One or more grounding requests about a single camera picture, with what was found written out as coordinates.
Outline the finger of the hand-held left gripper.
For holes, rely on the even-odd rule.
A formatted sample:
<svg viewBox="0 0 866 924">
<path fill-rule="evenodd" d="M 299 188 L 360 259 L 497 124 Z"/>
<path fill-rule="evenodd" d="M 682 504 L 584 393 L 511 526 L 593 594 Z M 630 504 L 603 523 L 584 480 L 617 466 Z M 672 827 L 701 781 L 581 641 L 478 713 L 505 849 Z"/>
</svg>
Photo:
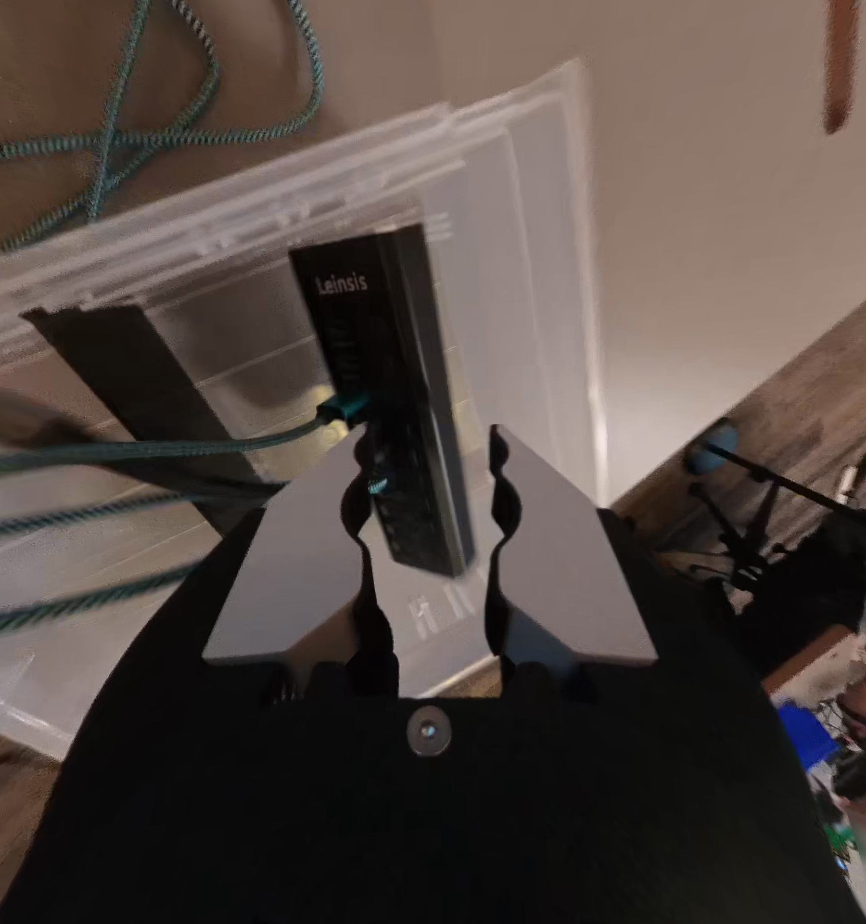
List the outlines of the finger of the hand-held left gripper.
<svg viewBox="0 0 866 924">
<path fill-rule="evenodd" d="M 0 388 L 0 444 L 15 448 L 85 445 L 90 435 L 65 413 Z"/>
</svg>

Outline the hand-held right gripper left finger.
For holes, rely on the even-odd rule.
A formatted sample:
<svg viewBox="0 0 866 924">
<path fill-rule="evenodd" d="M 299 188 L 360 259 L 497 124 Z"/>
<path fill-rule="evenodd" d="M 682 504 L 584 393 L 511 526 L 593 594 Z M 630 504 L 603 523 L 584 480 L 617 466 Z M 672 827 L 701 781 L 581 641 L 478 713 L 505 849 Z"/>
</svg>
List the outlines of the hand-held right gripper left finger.
<svg viewBox="0 0 866 924">
<path fill-rule="evenodd" d="M 357 425 L 268 502 L 203 650 L 207 664 L 277 665 L 295 694 L 320 665 L 336 664 L 354 693 L 398 696 L 393 630 L 360 538 L 373 448 Z"/>
</svg>

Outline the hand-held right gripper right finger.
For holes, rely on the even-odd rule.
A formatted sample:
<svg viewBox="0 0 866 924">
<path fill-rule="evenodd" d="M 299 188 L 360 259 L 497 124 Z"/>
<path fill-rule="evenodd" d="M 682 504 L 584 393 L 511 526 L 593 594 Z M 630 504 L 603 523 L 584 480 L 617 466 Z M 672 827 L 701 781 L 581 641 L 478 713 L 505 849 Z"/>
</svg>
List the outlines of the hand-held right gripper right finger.
<svg viewBox="0 0 866 924">
<path fill-rule="evenodd" d="M 504 695 L 527 664 L 561 691 L 589 665 L 648 668 L 658 651 L 594 501 L 506 427 L 488 434 L 485 639 Z"/>
</svg>

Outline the black usb hub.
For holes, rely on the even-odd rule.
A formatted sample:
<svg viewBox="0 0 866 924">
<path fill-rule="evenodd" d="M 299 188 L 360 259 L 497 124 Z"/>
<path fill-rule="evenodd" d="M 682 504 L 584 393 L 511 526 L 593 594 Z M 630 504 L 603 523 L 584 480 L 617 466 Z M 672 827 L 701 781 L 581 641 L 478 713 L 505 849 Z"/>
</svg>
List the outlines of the black usb hub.
<svg viewBox="0 0 866 924">
<path fill-rule="evenodd" d="M 291 248 L 336 397 L 395 562 L 462 576 L 475 550 L 423 225 Z"/>
</svg>

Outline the black flat panel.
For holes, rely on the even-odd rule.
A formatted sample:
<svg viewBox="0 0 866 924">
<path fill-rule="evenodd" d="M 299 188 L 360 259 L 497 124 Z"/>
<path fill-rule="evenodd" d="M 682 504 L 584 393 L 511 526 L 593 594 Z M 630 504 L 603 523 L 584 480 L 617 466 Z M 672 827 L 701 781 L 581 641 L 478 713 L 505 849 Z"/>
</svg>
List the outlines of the black flat panel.
<svg viewBox="0 0 866 924">
<path fill-rule="evenodd" d="M 118 305 L 24 312 L 136 441 L 225 441 L 230 435 L 144 310 Z M 113 472 L 194 497 L 220 536 L 277 491 L 242 454 L 113 463 Z"/>
</svg>

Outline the black tripod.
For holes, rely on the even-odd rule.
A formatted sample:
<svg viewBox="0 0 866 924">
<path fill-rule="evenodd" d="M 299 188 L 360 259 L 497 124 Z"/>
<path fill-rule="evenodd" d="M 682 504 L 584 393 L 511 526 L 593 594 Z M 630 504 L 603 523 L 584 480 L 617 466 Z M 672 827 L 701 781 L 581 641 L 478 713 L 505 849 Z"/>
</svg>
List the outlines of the black tripod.
<svg viewBox="0 0 866 924">
<path fill-rule="evenodd" d="M 866 603 L 866 509 L 841 502 L 775 473 L 760 463 L 718 451 L 726 464 L 766 485 L 745 530 L 733 525 L 694 477 L 688 492 L 720 528 L 718 539 L 731 562 L 718 572 L 722 583 L 748 592 L 750 601 L 734 618 L 732 632 L 745 654 L 766 674 L 834 626 L 857 630 Z M 773 543 L 769 525 L 780 495 L 788 492 L 813 503 L 825 517 L 793 548 Z"/>
</svg>

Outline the blue ball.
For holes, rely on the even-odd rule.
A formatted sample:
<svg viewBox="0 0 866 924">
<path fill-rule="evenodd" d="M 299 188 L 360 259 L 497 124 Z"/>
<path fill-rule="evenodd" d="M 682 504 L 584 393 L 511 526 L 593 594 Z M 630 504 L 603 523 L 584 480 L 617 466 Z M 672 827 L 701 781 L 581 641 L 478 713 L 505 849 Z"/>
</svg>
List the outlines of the blue ball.
<svg viewBox="0 0 866 924">
<path fill-rule="evenodd" d="M 730 420 L 722 418 L 701 433 L 683 451 L 682 466 L 693 477 L 711 474 L 727 463 L 727 459 L 711 449 L 734 454 L 739 444 L 737 426 Z"/>
</svg>

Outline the blue box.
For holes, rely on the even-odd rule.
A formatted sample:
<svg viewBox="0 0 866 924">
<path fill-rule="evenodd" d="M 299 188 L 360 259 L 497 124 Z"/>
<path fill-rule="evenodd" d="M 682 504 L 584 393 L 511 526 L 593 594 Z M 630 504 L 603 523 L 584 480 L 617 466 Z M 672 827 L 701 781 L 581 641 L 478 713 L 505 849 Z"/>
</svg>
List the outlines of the blue box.
<svg viewBox="0 0 866 924">
<path fill-rule="evenodd" d="M 810 710 L 787 701 L 779 704 L 776 711 L 806 773 L 838 752 L 834 737 Z"/>
</svg>

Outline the clear plastic storage box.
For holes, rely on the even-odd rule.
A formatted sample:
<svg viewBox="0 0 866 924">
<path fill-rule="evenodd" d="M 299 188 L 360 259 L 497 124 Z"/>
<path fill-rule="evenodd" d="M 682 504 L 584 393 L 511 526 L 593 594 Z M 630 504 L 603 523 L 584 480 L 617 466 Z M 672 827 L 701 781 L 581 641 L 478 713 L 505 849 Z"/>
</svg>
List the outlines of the clear plastic storage box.
<svg viewBox="0 0 866 924">
<path fill-rule="evenodd" d="M 491 660 L 482 624 L 486 431 L 504 424 L 596 493 L 596 374 L 586 232 L 586 73 L 421 109 L 0 259 L 0 389 L 127 437 L 109 405 L 24 319 L 136 305 L 228 435 L 277 433 L 331 394 L 287 253 L 423 223 L 480 564 L 457 580 L 395 565 L 362 536 L 392 620 L 401 694 L 438 694 Z M 191 563 L 216 543 L 188 503 L 0 539 L 0 609 Z M 0 733 L 63 759 L 92 700 L 165 592 L 0 638 Z"/>
</svg>

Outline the brown wooden strip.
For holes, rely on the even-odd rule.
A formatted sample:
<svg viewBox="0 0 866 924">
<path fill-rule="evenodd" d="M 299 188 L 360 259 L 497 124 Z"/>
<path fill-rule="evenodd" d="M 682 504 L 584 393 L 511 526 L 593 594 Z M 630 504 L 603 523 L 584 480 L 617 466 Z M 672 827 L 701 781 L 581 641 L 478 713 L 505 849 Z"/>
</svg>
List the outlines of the brown wooden strip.
<svg viewBox="0 0 866 924">
<path fill-rule="evenodd" d="M 825 33 L 823 129 L 833 136 L 853 110 L 860 1 L 828 1 Z"/>
</svg>

